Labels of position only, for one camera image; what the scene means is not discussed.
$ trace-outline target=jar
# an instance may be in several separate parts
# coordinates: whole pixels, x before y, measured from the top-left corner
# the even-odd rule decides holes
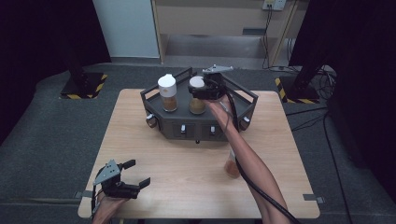
[[[202,88],[205,86],[205,83],[203,81],[203,77],[192,77],[190,79],[190,85],[194,88]],[[192,114],[194,115],[200,115],[205,112],[205,103],[198,99],[198,98],[193,98],[190,99],[189,103],[189,110]]]
[[[237,178],[241,175],[239,173],[238,166],[236,165],[235,154],[232,149],[230,150],[230,155],[225,162],[224,171],[231,178]]]
[[[176,80],[171,74],[166,74],[158,79],[158,88],[163,102],[163,110],[172,112],[177,109]]]

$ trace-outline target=cable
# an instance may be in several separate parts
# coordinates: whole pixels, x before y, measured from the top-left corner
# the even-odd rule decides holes
[[[345,204],[345,206],[346,206],[347,218],[348,218],[348,220],[349,220],[349,223],[353,224],[352,217],[351,217],[350,211],[349,211],[349,207],[348,207],[348,205],[347,205],[347,197],[346,197],[346,195],[345,195],[344,187],[343,187],[343,184],[342,184],[342,182],[341,182],[340,173],[338,172],[338,165],[337,165],[337,162],[335,161],[334,153],[333,153],[333,151],[332,151],[332,144],[330,143],[329,135],[327,134],[327,129],[326,129],[326,118],[327,118],[328,115],[329,115],[329,111],[324,115],[324,118],[323,118],[323,129],[324,129],[324,134],[325,134],[325,136],[326,136],[327,145],[329,146],[329,150],[330,150],[330,152],[331,152],[331,154],[332,154],[332,162],[334,163],[334,167],[335,167],[335,172],[336,172],[336,174],[337,174],[338,183],[340,184],[341,194],[342,194],[342,196],[343,196],[344,204]]]
[[[103,171],[105,167],[102,167],[99,169],[99,172],[96,174],[96,177],[99,176],[99,174]],[[95,208],[96,208],[96,197],[102,192],[100,189],[99,192],[96,194],[96,185],[93,185],[92,188],[92,197],[91,197],[91,220],[93,220],[95,216]]]
[[[314,126],[315,124],[317,124],[319,121],[323,120],[323,118],[324,118],[324,116],[323,116],[323,115],[320,115],[319,117],[316,117],[316,118],[314,118],[314,119],[311,119],[311,120],[309,120],[309,121],[306,121],[306,122],[300,124],[299,126],[293,128],[293,129],[291,129],[291,131],[292,131],[292,132],[295,132],[295,131],[299,131],[299,130],[301,130],[301,129],[305,129],[305,128],[312,127],[312,126]],[[314,123],[312,123],[311,125],[302,127],[303,125],[305,125],[306,123],[309,123],[309,122],[311,122],[311,121],[314,121]]]
[[[256,192],[258,192],[265,200],[267,200],[270,204],[272,204],[279,212],[281,212],[285,217],[287,217],[292,223],[295,224],[300,224],[300,221],[295,218],[286,208],[284,208],[280,203],[275,201],[273,198],[271,198],[268,194],[266,194],[264,191],[262,191],[256,184],[251,181],[247,174],[245,174],[244,170],[241,167],[241,164],[239,164],[239,161],[237,158],[235,158],[236,166],[238,167],[239,173],[241,176],[244,178],[244,180],[254,189]]]
[[[231,96],[231,94],[228,91],[226,91],[226,95],[227,95],[227,97],[230,100],[230,105],[231,105],[231,108],[232,108],[232,111],[233,111],[233,126],[238,131],[239,130],[238,123],[237,123],[238,120],[237,120],[237,116],[236,116],[236,109],[235,109],[235,104],[234,104],[234,101],[233,101],[233,97]],[[241,176],[245,179],[245,181],[252,188],[254,188],[254,190],[256,190],[256,192],[258,192],[265,200],[267,200],[276,209],[278,209],[285,217],[287,217],[289,220],[291,220],[292,223],[300,224],[299,220],[297,220],[297,218],[295,218],[286,208],[284,208],[281,204],[279,204],[277,201],[275,201],[273,198],[271,198],[268,194],[266,194],[264,191],[262,191],[256,184],[253,183],[253,181],[251,181],[248,178],[248,176],[245,174],[244,170],[242,169],[241,165],[239,164],[237,158],[235,158],[235,162],[236,162],[236,165],[238,167],[238,170],[239,170],[239,173],[241,174]]]
[[[334,91],[336,83],[335,78],[330,74],[330,72],[324,69],[324,65],[318,70],[318,75],[321,77],[318,81],[319,88],[317,89],[317,92],[322,99],[329,100]]]
[[[315,109],[309,109],[309,110],[304,110],[304,111],[298,111],[298,112],[286,114],[286,116],[291,116],[291,115],[296,115],[296,114],[303,114],[303,113],[306,113],[306,112],[311,112],[311,111],[316,111],[316,110],[322,110],[322,109],[327,109],[327,107],[326,107],[326,106],[323,106],[323,107],[319,107],[319,108],[315,108]]]
[[[268,27],[270,25],[270,21],[271,21],[271,18],[272,18],[272,12],[273,12],[272,5],[269,5],[268,6],[268,14],[267,14],[267,22],[265,24],[265,33],[264,33],[264,36],[263,36],[263,39],[262,39],[262,42],[263,42],[264,47],[265,47],[265,58],[264,58],[264,61],[262,62],[262,68],[264,68],[265,61],[267,61],[267,63],[268,63],[267,68],[270,68],[270,60],[269,60],[269,55],[268,55],[268,35],[267,35],[267,31],[268,31]]]

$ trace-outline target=white lid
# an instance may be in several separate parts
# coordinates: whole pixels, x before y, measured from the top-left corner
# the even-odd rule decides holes
[[[190,85],[195,88],[203,87],[205,85],[203,77],[192,77],[190,79]]]
[[[158,79],[160,95],[164,97],[174,96],[177,92],[176,80],[172,74],[166,74]]]

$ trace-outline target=wall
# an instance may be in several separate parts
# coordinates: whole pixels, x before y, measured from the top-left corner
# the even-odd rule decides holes
[[[159,58],[149,0],[93,0],[111,57]]]

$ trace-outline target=wooden table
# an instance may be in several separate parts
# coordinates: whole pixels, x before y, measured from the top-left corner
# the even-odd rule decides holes
[[[244,179],[232,179],[223,170],[228,143],[164,138],[146,123],[141,91],[120,92],[86,190],[92,190],[94,177],[109,160],[136,160],[136,166],[122,171],[121,180],[137,185],[151,177],[151,184],[117,217],[261,218]],[[254,92],[259,100],[242,135],[273,172],[290,212],[298,218],[318,217],[317,202],[304,200],[304,194],[313,192],[277,93]],[[91,215],[90,201],[82,199],[81,217]]]

